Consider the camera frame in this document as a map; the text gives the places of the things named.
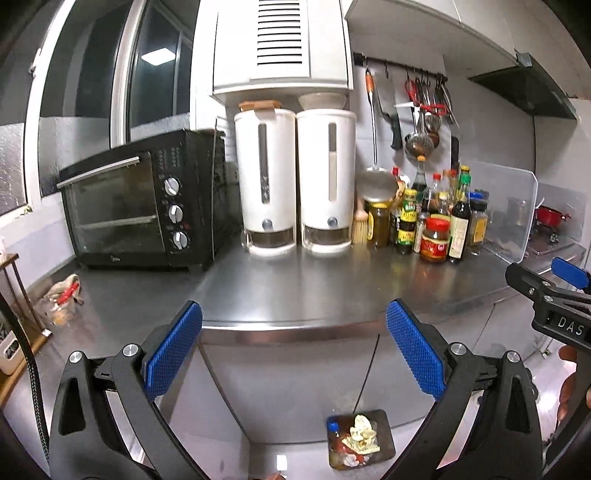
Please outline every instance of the red pot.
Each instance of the red pot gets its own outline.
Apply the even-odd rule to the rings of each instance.
[[[549,226],[555,230],[560,227],[562,222],[570,219],[570,215],[568,213],[564,215],[558,210],[554,210],[553,208],[545,207],[543,205],[535,211],[535,217],[539,223],[543,223],[544,225]]]

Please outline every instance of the red jar lid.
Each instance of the red jar lid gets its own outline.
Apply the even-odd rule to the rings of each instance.
[[[449,222],[441,218],[429,217],[425,226],[427,230],[433,230],[434,232],[447,232],[449,230]]]

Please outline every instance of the oven knob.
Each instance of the oven knob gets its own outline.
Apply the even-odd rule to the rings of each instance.
[[[181,210],[181,207],[178,205],[171,205],[168,208],[168,218],[170,218],[172,223],[180,223],[183,219],[183,211]]]
[[[181,189],[181,184],[177,179],[169,177],[164,181],[164,190],[168,195],[174,197]]]
[[[189,239],[187,235],[183,232],[175,232],[173,234],[173,243],[176,248],[182,250],[189,244]]]

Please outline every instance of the silver bolt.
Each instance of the silver bolt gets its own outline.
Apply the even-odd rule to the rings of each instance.
[[[70,362],[73,364],[78,363],[80,360],[82,360],[82,352],[72,352],[70,354]]]
[[[130,343],[129,345],[125,345],[123,347],[123,354],[125,356],[134,356],[138,353],[139,347],[135,343]]]
[[[456,355],[464,355],[466,353],[466,345],[463,343],[453,343],[450,349]]]
[[[521,357],[519,356],[519,354],[517,352],[514,352],[513,350],[510,352],[507,352],[507,358],[509,359],[509,362],[513,362],[514,364],[516,364],[519,360],[521,360]]]

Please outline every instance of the blue gripper pad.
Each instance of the blue gripper pad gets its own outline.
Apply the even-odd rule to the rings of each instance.
[[[579,290],[589,287],[589,276],[587,272],[582,268],[575,267],[562,258],[556,257],[552,260],[552,273]]]
[[[168,391],[201,332],[202,325],[201,307],[193,301],[188,302],[171,323],[172,328],[164,341],[145,364],[144,388],[150,400]]]
[[[420,322],[411,318],[397,300],[390,303],[386,311],[388,331],[413,372],[418,386],[439,401],[445,392],[443,363],[418,325]]]

